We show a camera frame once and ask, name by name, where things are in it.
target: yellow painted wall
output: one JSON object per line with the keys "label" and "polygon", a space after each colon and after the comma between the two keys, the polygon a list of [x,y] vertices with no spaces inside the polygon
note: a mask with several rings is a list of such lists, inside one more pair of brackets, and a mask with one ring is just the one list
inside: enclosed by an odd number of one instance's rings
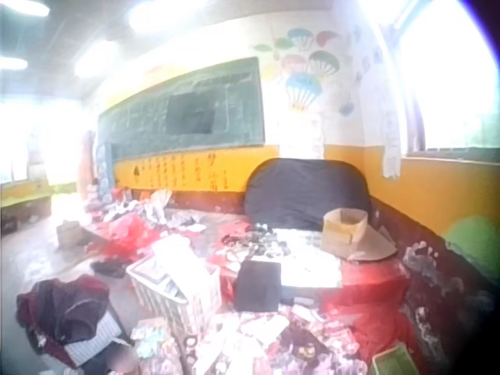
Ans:
{"label": "yellow painted wall", "polygon": [[500,227],[500,166],[456,160],[404,158],[397,180],[382,177],[382,147],[364,149],[370,194],[437,234],[481,215]]}
{"label": "yellow painted wall", "polygon": [[118,162],[118,185],[135,189],[175,191],[245,191],[248,177],[277,146],[174,152]]}
{"label": "yellow painted wall", "polygon": [[0,188],[0,192],[2,195],[1,207],[48,197],[52,194],[47,180],[26,180],[13,184],[3,184]]}
{"label": "yellow painted wall", "polygon": [[325,159],[352,164],[364,174],[365,160],[363,147],[325,145],[324,148]]}

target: white plastic basket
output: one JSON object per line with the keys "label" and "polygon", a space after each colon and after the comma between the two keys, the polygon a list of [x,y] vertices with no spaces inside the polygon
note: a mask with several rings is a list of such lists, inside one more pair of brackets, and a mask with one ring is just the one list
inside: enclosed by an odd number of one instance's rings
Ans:
{"label": "white plastic basket", "polygon": [[210,273],[207,285],[200,285],[199,293],[190,300],[178,298],[166,291],[170,277],[156,262],[154,255],[127,267],[141,305],[157,316],[163,316],[175,335],[196,336],[202,340],[212,316],[222,305],[220,268],[206,264]]}

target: wall mural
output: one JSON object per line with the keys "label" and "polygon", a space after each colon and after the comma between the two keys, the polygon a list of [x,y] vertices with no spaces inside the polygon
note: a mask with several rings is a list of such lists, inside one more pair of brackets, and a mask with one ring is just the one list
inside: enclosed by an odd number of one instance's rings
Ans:
{"label": "wall mural", "polygon": [[468,216],[452,224],[442,237],[449,250],[500,286],[500,229],[491,221],[480,215]]}
{"label": "wall mural", "polygon": [[[273,61],[262,67],[262,79],[283,84],[289,108],[307,112],[324,93],[325,87],[334,83],[331,78],[341,69],[339,58],[320,48],[326,48],[330,41],[340,38],[342,36],[332,30],[315,35],[299,27],[290,29],[286,37],[279,37],[272,45],[254,45],[253,49],[261,57],[271,54],[273,57]],[[337,112],[349,116],[355,109],[351,100],[353,85],[349,80],[342,82],[342,85],[337,84],[334,99],[340,101]]]}

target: black bag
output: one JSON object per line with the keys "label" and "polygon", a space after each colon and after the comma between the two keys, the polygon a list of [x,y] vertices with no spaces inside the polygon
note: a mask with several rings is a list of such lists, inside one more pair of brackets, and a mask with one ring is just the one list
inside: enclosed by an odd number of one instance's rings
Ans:
{"label": "black bag", "polygon": [[370,214],[365,178],[346,162],[271,159],[248,179],[245,213],[253,223],[321,231],[324,214],[338,208]]}

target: window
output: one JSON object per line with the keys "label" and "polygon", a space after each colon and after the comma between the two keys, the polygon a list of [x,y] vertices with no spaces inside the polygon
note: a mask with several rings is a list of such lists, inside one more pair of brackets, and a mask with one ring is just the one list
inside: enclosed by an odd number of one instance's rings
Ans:
{"label": "window", "polygon": [[16,107],[0,105],[0,184],[27,179],[27,128]]}
{"label": "window", "polygon": [[500,162],[498,65],[479,23],[458,0],[386,2],[380,24],[405,92],[410,151]]}

